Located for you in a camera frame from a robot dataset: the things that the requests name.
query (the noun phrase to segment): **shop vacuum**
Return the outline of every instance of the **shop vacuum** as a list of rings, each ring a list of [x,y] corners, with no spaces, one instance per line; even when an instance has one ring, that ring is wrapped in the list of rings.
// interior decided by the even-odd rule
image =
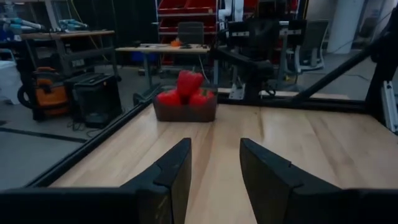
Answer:
[[[31,83],[19,89],[18,100],[33,111],[34,120],[70,114],[88,128],[103,128],[122,113],[117,79],[102,73],[64,79],[52,68],[38,68]]]

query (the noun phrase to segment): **floor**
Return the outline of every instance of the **floor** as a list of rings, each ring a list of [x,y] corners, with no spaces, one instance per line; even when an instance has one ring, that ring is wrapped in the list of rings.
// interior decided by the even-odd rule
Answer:
[[[149,106],[52,186],[119,187],[191,138],[185,223],[256,223],[239,162],[239,141],[250,138],[341,188],[398,187],[398,137],[369,115],[218,105],[216,117],[158,122]]]
[[[325,76],[326,73],[336,68],[338,65],[343,63],[345,60],[350,58],[352,54],[349,55],[327,55],[325,57],[325,69],[306,72],[303,75],[299,76],[298,84],[302,88],[306,88],[317,80],[321,79]],[[365,60],[360,65],[354,67],[349,72],[339,77],[335,82],[328,85],[326,88],[321,90],[322,93],[332,93],[332,94],[343,94],[349,96],[353,100],[364,100],[366,96],[366,92],[368,90],[368,86],[370,83],[370,79],[372,78],[375,64],[370,60]],[[96,68],[97,72],[111,72],[110,67],[98,67]],[[122,82],[119,83],[119,94],[121,96],[121,103],[123,105],[124,111],[129,111],[134,105],[132,103],[132,94],[134,92],[142,93],[147,90],[147,80],[145,77],[139,76],[137,72],[137,68],[131,67],[120,67],[119,74],[122,77]],[[221,77],[221,81],[223,85],[227,85],[228,87],[228,78]],[[160,79],[158,76],[153,77],[154,83],[161,82],[166,85],[171,85],[175,83],[174,78],[165,78]],[[14,164],[16,167],[21,164],[23,161],[24,167],[30,167],[31,173],[27,172],[26,175],[13,175],[13,179],[0,172],[0,182],[8,182],[9,184],[5,185],[7,187],[18,187],[21,186],[23,182],[27,182],[27,175],[30,174],[30,178],[34,178],[38,173],[42,172],[43,168],[38,166],[40,164],[40,160],[35,160],[34,158],[29,159],[29,157],[25,156],[25,152],[22,148],[30,148],[31,146],[35,146],[37,154],[46,156],[47,152],[51,151],[53,153],[53,160],[47,160],[46,162],[41,163],[40,165],[46,164],[47,167],[50,167],[52,162],[55,162],[65,156],[65,152],[70,152],[71,148],[78,147],[81,143],[78,142],[64,142],[59,141],[57,144],[57,149],[54,150],[53,146],[47,141],[51,139],[45,139],[42,141],[42,138],[31,137],[31,136],[23,136],[21,134],[4,134],[4,131],[1,131],[1,128],[7,129],[15,129],[15,130],[23,130],[30,131],[31,134],[37,133],[45,133],[45,134],[55,134],[59,136],[66,136],[70,138],[78,138],[78,139],[89,139],[95,134],[98,134],[100,131],[95,129],[86,129],[83,126],[80,127],[79,131],[74,131],[70,127],[71,119],[67,117],[63,118],[54,118],[49,119],[43,122],[36,122],[32,120],[32,115],[29,109],[23,107],[22,105],[7,105],[5,103],[0,102],[0,121],[5,121],[5,124],[0,126],[0,154],[7,154],[9,147],[15,145],[20,148],[18,151],[14,151],[14,156],[12,158],[12,162],[9,164]]]

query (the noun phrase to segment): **workbench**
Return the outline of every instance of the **workbench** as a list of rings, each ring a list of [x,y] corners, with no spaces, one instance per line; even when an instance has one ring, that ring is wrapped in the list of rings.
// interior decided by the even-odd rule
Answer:
[[[62,73],[66,77],[72,76],[72,74],[80,71],[84,71],[86,69],[94,68],[95,66],[98,65],[104,65],[109,62],[101,62],[101,63],[94,63],[91,65],[85,65],[83,67],[73,67],[72,66],[72,61],[76,60],[81,60],[81,59],[86,59],[86,58],[93,58],[97,56],[102,56],[102,55],[110,55],[111,60],[110,62],[112,63],[113,66],[113,72],[120,79],[119,73],[118,73],[118,68],[116,66],[116,54],[114,51],[114,45],[113,45],[113,30],[98,30],[98,31],[76,31],[76,32],[69,32],[69,33],[32,33],[32,34],[21,34],[21,39],[26,42],[30,57],[32,59],[32,62],[34,64],[34,67],[37,68],[37,61],[38,61],[38,56],[37,52],[34,47],[32,47],[32,41],[33,40],[53,40],[55,41],[55,45],[57,46],[57,53],[60,56],[60,63],[62,66]],[[72,53],[67,53],[65,50],[65,43],[64,40],[66,39],[72,39],[72,38],[79,38],[79,37],[101,37],[101,44],[102,46],[107,45],[107,47],[102,47],[102,48],[97,48],[96,45],[93,44],[93,47],[96,47],[95,50],[86,50],[82,52],[72,52]]]
[[[140,47],[120,47],[116,49],[118,52],[141,52],[144,56],[144,70],[145,76],[148,80],[149,88],[152,87],[152,76],[149,74],[150,68],[148,63],[148,54],[158,53],[158,54],[196,54],[200,56],[201,54],[207,54],[210,50],[209,47],[204,48],[200,44],[190,44],[190,49],[182,49],[180,47],[172,47],[169,44],[141,44]],[[213,84],[218,84],[218,61],[214,60],[213,64]]]
[[[398,138],[369,115],[220,104],[212,123],[168,123],[156,120],[150,101],[39,179],[59,176],[50,187],[117,187],[182,138],[192,139],[187,224],[256,223],[239,163],[241,138],[342,188],[398,188]],[[95,149],[86,154],[88,147]]]

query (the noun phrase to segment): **red bell pepper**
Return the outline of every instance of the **red bell pepper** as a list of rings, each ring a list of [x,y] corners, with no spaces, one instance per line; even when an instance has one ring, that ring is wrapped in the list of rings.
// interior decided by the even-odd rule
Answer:
[[[183,99],[189,99],[203,83],[203,75],[188,70],[182,70],[177,79],[177,92]]]
[[[181,99],[176,90],[164,91],[156,96],[157,100],[165,105],[181,105]]]
[[[205,103],[207,103],[207,101],[209,101],[209,99],[213,97],[215,97],[214,93],[212,93],[210,90],[199,89],[189,99],[189,105],[204,105]]]

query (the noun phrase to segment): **gray floor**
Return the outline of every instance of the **gray floor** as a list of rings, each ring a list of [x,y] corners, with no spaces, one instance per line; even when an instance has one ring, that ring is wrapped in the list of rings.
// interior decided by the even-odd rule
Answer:
[[[349,59],[349,55],[327,55],[326,67],[323,70],[306,72],[299,76],[298,84],[307,88],[328,72]],[[344,94],[353,100],[363,100],[372,79],[375,64],[365,60],[349,72],[339,77],[336,81],[322,89],[322,93]],[[97,72],[109,72],[110,67],[99,67]],[[119,68],[122,82],[119,83],[119,93],[125,111],[133,108],[132,94],[142,93],[147,90],[147,80],[138,75],[137,68]],[[228,77],[221,77],[223,85],[228,85]],[[154,83],[161,82],[166,85],[175,83],[175,77],[160,79],[153,77]],[[43,122],[32,120],[29,109],[22,105],[6,105],[0,103],[0,121],[6,121],[2,127],[33,131],[38,133],[58,134],[74,138],[89,139],[88,131],[73,131],[68,127],[71,119],[67,117],[53,118]],[[17,187],[27,183],[46,168],[62,159],[65,155],[76,149],[80,144],[52,139],[44,139],[21,134],[0,133],[0,189]]]

